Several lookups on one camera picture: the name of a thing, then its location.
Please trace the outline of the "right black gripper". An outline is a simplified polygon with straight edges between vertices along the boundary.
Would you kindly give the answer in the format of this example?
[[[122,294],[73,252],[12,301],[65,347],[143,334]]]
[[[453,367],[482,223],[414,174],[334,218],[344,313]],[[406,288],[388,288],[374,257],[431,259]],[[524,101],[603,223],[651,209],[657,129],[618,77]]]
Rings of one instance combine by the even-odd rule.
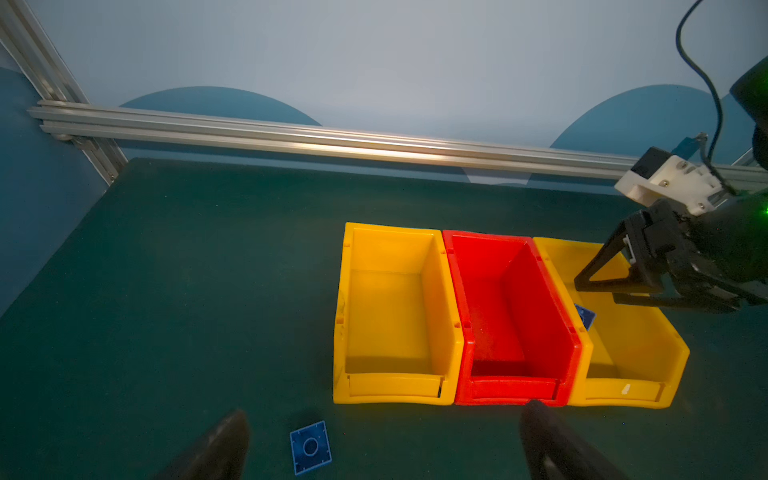
[[[628,262],[623,278],[594,279],[618,257]],[[640,307],[729,313],[743,304],[765,305],[767,193],[737,197],[700,216],[670,200],[638,210],[619,224],[574,285]]]

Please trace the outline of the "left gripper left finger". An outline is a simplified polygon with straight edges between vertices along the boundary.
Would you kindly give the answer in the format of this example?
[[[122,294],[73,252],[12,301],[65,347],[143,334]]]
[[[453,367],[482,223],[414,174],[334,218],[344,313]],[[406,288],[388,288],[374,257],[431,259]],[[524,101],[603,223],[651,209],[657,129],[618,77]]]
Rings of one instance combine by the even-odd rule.
[[[233,410],[173,458],[153,479],[241,479],[250,437],[245,412]]]

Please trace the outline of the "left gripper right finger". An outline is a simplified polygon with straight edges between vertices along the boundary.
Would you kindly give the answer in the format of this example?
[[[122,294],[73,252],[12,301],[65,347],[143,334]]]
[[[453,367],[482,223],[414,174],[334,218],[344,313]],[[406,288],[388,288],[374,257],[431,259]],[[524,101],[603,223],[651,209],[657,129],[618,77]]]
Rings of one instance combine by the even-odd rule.
[[[524,406],[519,433],[532,479],[628,479],[541,401]]]

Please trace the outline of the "small blue lego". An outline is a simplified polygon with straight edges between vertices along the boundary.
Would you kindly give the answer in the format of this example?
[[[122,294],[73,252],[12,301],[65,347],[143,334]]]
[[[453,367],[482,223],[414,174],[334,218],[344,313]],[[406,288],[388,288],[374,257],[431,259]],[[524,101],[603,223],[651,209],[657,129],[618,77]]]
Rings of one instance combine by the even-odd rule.
[[[596,313],[578,304],[575,304],[575,308],[579,314],[584,329],[589,331],[597,317]]]
[[[324,421],[294,430],[289,434],[294,474],[316,470],[332,462],[327,426]]]

